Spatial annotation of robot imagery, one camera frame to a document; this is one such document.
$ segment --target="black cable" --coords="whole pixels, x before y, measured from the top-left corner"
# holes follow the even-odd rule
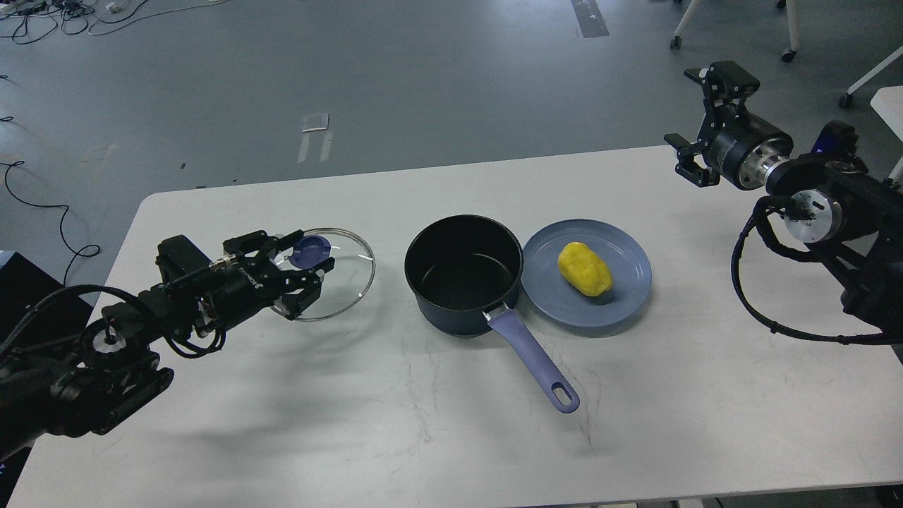
[[[19,353],[31,353],[34,351],[40,351],[41,349],[47,349],[47,348],[55,347],[58,345],[72,343],[72,342],[78,340],[78,338],[80,336],[81,336],[81,333],[66,335],[65,337],[62,337],[60,339],[53,339],[53,340],[45,341],[42,343],[34,343],[32,345],[25,346],[25,347],[18,347],[18,348],[16,348],[16,351]]]
[[[9,192],[9,195],[13,196],[13,198],[16,199],[18,202],[27,204],[28,206],[33,206],[35,208],[62,208],[63,209],[62,216],[60,217],[60,238],[62,239],[63,244],[66,246],[66,249],[69,249],[69,252],[72,253],[72,259],[70,259],[69,265],[66,266],[66,271],[63,273],[63,276],[62,276],[62,285],[66,286],[66,280],[69,277],[69,270],[70,270],[70,268],[72,268],[72,263],[74,263],[77,258],[93,258],[93,257],[97,256],[97,254],[100,254],[100,246],[96,243],[89,243],[88,245],[82,247],[81,249],[75,250],[71,247],[69,242],[66,241],[66,235],[63,234],[63,231],[62,231],[62,223],[63,223],[63,221],[66,220],[66,214],[69,213],[70,207],[68,204],[35,204],[33,202],[27,202],[26,200],[15,195],[15,193],[13,192],[13,189],[11,189],[9,187],[9,172],[14,167],[18,167],[23,164],[25,164],[25,161],[16,161],[12,164],[0,163],[0,165],[6,166],[6,172],[4,173],[4,176],[3,176],[4,186],[6,187],[6,190]],[[85,250],[88,250],[91,248],[94,249],[94,252],[91,252],[89,254],[84,253]]]
[[[202,273],[204,273],[204,272],[208,272],[208,271],[210,271],[210,270],[211,270],[210,267],[201,267],[201,268],[198,268],[198,269],[196,269],[196,270],[194,270],[194,271],[191,271],[191,272],[189,272],[189,273],[187,273],[187,274],[185,274],[185,275],[183,275],[183,276],[181,276],[181,277],[179,277],[179,278],[174,278],[173,280],[167,282],[167,283],[166,283],[166,287],[173,287],[173,286],[175,286],[175,285],[181,283],[181,282],[184,281],[184,280],[189,280],[189,279],[195,278],[195,277],[197,277],[198,275],[200,275],[200,274],[202,274]]]
[[[740,237],[737,238],[737,243],[734,245],[734,250],[731,254],[731,282],[734,286],[734,292],[737,293],[737,297],[740,299],[740,302],[743,304],[743,307],[746,308],[747,312],[749,312],[749,314],[752,315],[756,319],[756,321],[759,321],[763,325],[767,326],[768,330],[770,330],[772,334],[783,334],[789,337],[803,339],[806,341],[833,342],[842,344],[855,343],[869,345],[886,345],[903,342],[903,339],[892,338],[889,334],[884,333],[831,336],[802,332],[800,330],[796,330],[795,328],[784,326],[773,319],[765,317],[758,310],[756,310],[755,307],[752,306],[752,304],[749,303],[749,301],[746,299],[746,295],[744,295],[743,293],[742,285],[740,284],[740,258],[743,256],[743,246],[746,243],[746,238],[754,228],[762,225],[763,221],[767,221],[769,215],[776,213],[782,209],[786,209],[790,206],[793,206],[793,203],[789,200],[789,198],[782,198],[777,196],[765,196],[759,198],[759,200],[756,202],[756,206],[753,208],[752,215],[750,215],[749,220],[746,222],[746,225],[740,232]]]
[[[13,331],[6,337],[3,344],[0,344],[0,361],[2,361],[7,354],[9,354],[10,350],[13,348],[16,339],[22,334],[25,328],[28,327],[37,319],[42,312],[44,312],[48,307],[62,300],[65,296],[81,296],[86,295],[88,293],[107,293],[109,295],[116,296],[117,298],[123,300],[127,304],[129,304],[132,308],[138,311],[148,322],[155,322],[156,315],[154,311],[150,309],[147,305],[145,305],[141,300],[138,299],[137,296],[132,295],[122,289],[117,289],[115,287],[106,287],[106,286],[97,286],[93,284],[84,284],[79,286],[72,287],[64,287],[62,289],[57,289],[56,291],[50,293],[45,296],[40,302],[35,304],[31,309],[28,310],[27,313],[19,320],[19,323],[13,328]]]
[[[222,328],[217,328],[213,336],[213,341],[211,341],[207,347],[201,347],[197,344],[193,344],[188,341],[180,341],[172,337],[164,337],[164,339],[176,354],[178,354],[182,358],[194,360],[221,350],[226,344],[226,331]],[[190,353],[185,352],[182,347],[188,349]]]
[[[51,7],[56,7],[57,10],[52,11],[52,10],[51,10]],[[62,8],[61,8],[60,6],[58,6],[58,5],[56,5],[55,3],[51,2],[50,5],[47,5],[47,12],[45,12],[44,14],[35,14],[35,15],[40,16],[40,17],[51,17],[51,16],[56,15],[57,13],[60,13],[60,12],[62,12]]]
[[[35,42],[38,42],[39,40],[43,39],[44,37],[55,32],[57,28],[60,28],[60,24],[57,23],[56,19],[54,19],[53,16],[47,16],[51,21],[53,21],[53,28],[48,30],[47,33],[45,33],[41,37],[38,37],[37,39],[31,39],[26,42],[17,42],[16,41],[16,39],[28,37],[28,21],[29,21],[29,19],[31,19],[36,13],[40,12],[41,10],[43,10],[45,8],[47,8],[46,5],[44,7],[41,7],[40,9],[38,7],[33,7],[31,9],[26,9],[25,11],[8,14],[7,16],[5,16],[3,18],[4,20],[8,19],[10,17],[21,17],[22,21],[19,23],[19,26],[15,27],[15,30],[13,30],[12,35],[0,35],[0,39],[12,39],[15,44],[18,44],[20,46],[25,46],[26,44],[33,44]]]
[[[67,35],[78,35],[79,33],[85,32],[91,25],[88,21],[88,16],[95,13],[94,7],[85,5],[81,0],[53,0],[52,3],[58,8],[56,12],[61,13],[60,30],[63,33]],[[77,32],[67,32],[66,23],[79,18],[85,22],[85,25]]]
[[[793,200],[785,201],[787,206],[796,206],[796,202]],[[804,219],[805,213],[800,213],[799,217],[791,217],[792,219]],[[759,233],[759,236],[762,238],[762,241],[765,243],[765,246],[768,247],[772,252],[778,254],[782,258],[792,259],[793,261],[797,261],[800,263],[816,263],[818,262],[818,258],[815,256],[815,253],[811,250],[797,250],[788,247],[780,242],[777,239],[777,235],[775,234],[774,228],[771,227],[771,222],[767,219],[760,220],[756,224],[756,231]]]

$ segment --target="black saucepan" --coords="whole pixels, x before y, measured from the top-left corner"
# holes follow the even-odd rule
[[[553,405],[563,413],[573,412],[580,398],[571,383],[511,310],[523,269],[524,251],[517,237],[478,215],[434,222],[417,235],[405,256],[407,282],[427,321],[457,336],[499,332]]]

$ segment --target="white cable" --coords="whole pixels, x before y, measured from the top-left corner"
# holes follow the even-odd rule
[[[100,21],[100,16],[97,16],[98,20],[95,21],[95,22],[88,28],[88,34],[90,34],[90,35],[107,35],[107,34],[110,34],[110,33],[113,33],[113,32],[119,32],[120,30],[122,30],[123,28],[126,28],[126,27],[127,27],[128,25],[130,25],[130,24],[135,24],[135,23],[138,23],[139,21],[143,21],[143,20],[148,19],[148,18],[156,17],[156,16],[163,15],[163,14],[171,14],[171,13],[180,13],[180,12],[182,12],[182,11],[190,11],[191,9],[197,9],[197,8],[200,8],[200,7],[212,7],[212,6],[214,6],[214,5],[225,4],[225,3],[228,2],[228,1],[229,1],[229,0],[208,0],[208,2],[207,2],[206,4],[201,4],[201,5],[191,5],[191,6],[188,6],[188,7],[181,7],[181,8],[179,8],[179,9],[172,9],[172,10],[169,10],[169,11],[161,11],[161,12],[159,12],[159,13],[148,14],[147,16],[144,16],[144,17],[140,17],[140,18],[134,19],[134,20],[132,20],[132,21],[130,21],[130,22],[128,22],[128,23],[122,25],[122,26],[119,26],[119,27],[117,27],[115,30],[110,30],[109,32],[103,32],[103,33],[94,33],[94,32],[91,32],[91,29],[94,28],[94,27],[98,24],[98,22]]]

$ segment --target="purple handle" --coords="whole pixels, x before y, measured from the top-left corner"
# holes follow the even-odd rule
[[[526,329],[520,316],[503,305],[500,314],[486,314],[489,327],[505,337],[520,356],[521,361],[539,383],[552,405],[562,413],[573,413],[580,407],[580,397],[571,387],[552,359],[545,353],[533,334]]]

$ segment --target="yellow potato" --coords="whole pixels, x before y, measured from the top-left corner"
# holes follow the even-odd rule
[[[585,243],[572,241],[558,255],[564,278],[586,296],[599,296],[612,287],[608,265]]]

